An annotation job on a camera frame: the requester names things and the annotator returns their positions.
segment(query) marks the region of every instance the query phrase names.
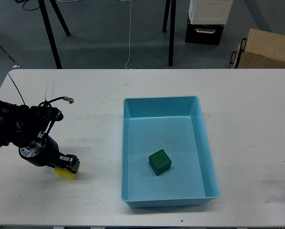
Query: blue plastic tray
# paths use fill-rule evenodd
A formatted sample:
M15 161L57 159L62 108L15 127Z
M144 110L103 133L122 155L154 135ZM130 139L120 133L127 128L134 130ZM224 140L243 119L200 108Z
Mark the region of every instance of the blue plastic tray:
M156 176L148 157L164 149ZM219 196L198 97L124 100L122 200L131 207L202 205Z

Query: white container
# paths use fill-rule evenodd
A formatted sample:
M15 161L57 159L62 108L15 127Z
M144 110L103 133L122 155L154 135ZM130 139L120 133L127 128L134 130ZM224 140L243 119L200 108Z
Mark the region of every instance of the white container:
M233 0L190 0L189 19L195 25L225 25Z

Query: green cube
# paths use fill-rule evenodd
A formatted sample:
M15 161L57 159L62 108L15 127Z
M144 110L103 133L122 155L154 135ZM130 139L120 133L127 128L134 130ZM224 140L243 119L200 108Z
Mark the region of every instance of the green cube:
M148 163L158 176L159 174L167 171L171 167L172 162L166 152L161 149L148 157Z

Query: black drawer unit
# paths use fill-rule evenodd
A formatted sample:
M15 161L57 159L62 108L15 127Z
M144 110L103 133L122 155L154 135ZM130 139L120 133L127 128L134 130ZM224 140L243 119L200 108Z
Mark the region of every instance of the black drawer unit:
M188 19L186 43L219 45L224 25L192 25Z

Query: floor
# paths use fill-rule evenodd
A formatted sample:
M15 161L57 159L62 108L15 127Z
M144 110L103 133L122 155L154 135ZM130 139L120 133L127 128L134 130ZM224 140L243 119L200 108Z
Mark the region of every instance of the floor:
M57 1L69 37L46 3L64 69L125 69L129 54L127 68L133 69L230 68L231 53L249 28L285 35L285 0L235 0L220 45L185 43L190 0L178 0L174 64L169 67L169 29L162 32L164 0ZM38 2L30 0L24 7L37 8ZM26 11L22 3L0 0L0 45L22 69L56 68L39 9ZM0 49L0 86L12 67Z

